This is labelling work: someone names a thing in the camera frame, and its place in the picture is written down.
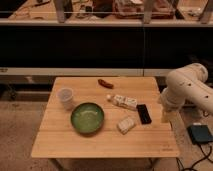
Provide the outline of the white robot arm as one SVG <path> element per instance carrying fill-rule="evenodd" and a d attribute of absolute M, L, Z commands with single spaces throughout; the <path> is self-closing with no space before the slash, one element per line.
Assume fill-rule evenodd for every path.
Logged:
<path fill-rule="evenodd" d="M 186 100 L 213 115 L 213 88 L 205 84 L 207 79 L 208 71 L 200 63 L 170 71 L 166 76 L 167 87 L 158 100 L 162 105 L 162 122 L 167 123 L 176 116 Z"/>

